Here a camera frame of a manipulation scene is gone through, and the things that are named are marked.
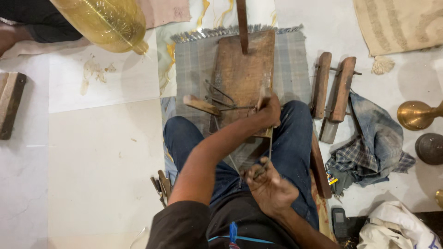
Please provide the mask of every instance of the brass bowl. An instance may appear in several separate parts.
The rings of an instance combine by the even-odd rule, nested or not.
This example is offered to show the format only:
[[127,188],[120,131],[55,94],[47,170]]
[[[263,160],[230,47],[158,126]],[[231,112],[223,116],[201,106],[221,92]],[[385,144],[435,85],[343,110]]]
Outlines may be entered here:
[[437,190],[435,193],[435,199],[439,206],[443,209],[443,189]]
[[430,107],[421,101],[406,101],[397,110],[400,124],[412,131],[428,128],[434,118],[440,116],[443,116],[443,102],[438,107]]

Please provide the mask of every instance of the wooden board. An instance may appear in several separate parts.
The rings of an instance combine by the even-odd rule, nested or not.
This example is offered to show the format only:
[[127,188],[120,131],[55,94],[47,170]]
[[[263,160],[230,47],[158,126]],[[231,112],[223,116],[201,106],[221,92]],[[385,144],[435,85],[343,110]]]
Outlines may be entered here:
[[[238,106],[256,105],[262,86],[272,91],[274,44],[274,30],[249,34],[249,49],[246,55],[242,53],[238,35],[220,39],[214,84],[230,95]],[[225,103],[232,103],[216,90],[212,91],[212,95]],[[213,105],[219,109],[226,108],[216,102],[213,102]],[[252,111],[253,109],[223,111],[219,117],[220,128],[251,115]],[[217,127],[211,118],[210,133],[216,131]],[[270,129],[263,129],[255,136],[270,137]]]
[[348,106],[349,90],[351,89],[352,77],[354,76],[356,57],[347,57],[340,64],[340,73],[332,101],[332,112],[329,114],[329,122],[340,123],[345,120],[346,107]]
[[25,83],[24,74],[0,73],[0,140],[11,138]]
[[324,52],[319,58],[319,68],[315,78],[314,94],[312,95],[312,118],[322,119],[325,115],[326,94],[328,91],[329,68],[331,66],[332,54]]
[[323,163],[322,153],[320,152],[319,142],[314,132],[312,132],[311,144],[311,169],[314,174],[315,184],[319,195],[325,199],[332,197],[331,187],[326,176],[325,165]]

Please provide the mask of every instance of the black phone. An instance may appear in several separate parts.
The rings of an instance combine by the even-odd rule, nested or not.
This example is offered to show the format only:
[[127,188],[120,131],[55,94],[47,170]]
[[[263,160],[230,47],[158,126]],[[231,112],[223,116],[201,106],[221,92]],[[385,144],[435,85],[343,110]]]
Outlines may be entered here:
[[332,210],[332,224],[334,226],[334,234],[337,238],[348,237],[346,214],[343,208],[334,208]]

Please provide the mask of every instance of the man's right hand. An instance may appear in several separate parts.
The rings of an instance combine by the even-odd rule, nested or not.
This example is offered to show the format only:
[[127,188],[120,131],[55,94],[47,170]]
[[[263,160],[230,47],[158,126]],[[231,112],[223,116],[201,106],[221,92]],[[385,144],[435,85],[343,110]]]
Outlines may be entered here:
[[261,107],[257,114],[265,116],[265,127],[277,127],[280,126],[280,112],[281,106],[277,94],[271,93],[271,99],[265,106]]
[[[262,163],[266,163],[267,160],[267,157],[260,159]],[[268,168],[263,174],[254,179],[255,171],[261,167],[263,166],[255,164],[243,172],[243,175],[263,213],[269,217],[278,218],[287,210],[292,209],[291,204],[299,196],[299,190],[280,177],[272,162],[268,163]]]

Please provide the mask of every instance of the wooden stick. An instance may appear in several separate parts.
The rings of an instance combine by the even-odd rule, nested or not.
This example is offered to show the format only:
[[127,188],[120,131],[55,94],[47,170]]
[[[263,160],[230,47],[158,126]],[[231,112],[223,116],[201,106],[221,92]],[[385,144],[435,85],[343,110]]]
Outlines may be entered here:
[[196,108],[197,110],[212,114],[214,116],[220,116],[222,114],[217,107],[204,102],[194,95],[183,96],[183,103],[189,107]]
[[338,74],[338,81],[335,87],[333,109],[329,114],[329,122],[331,123],[340,123],[345,120],[349,90],[351,89],[356,61],[356,57],[347,57],[340,65],[341,71]]
[[324,52],[319,58],[319,68],[315,78],[314,94],[312,95],[312,118],[322,119],[325,116],[326,94],[328,91],[329,68],[331,66],[332,54]]
[[311,169],[314,173],[315,185],[317,186],[319,195],[325,199],[330,199],[332,197],[331,187],[329,186],[322,153],[320,152],[319,142],[317,141],[314,131],[312,131]]
[[248,54],[248,20],[246,16],[246,0],[237,0],[238,29],[243,54]]

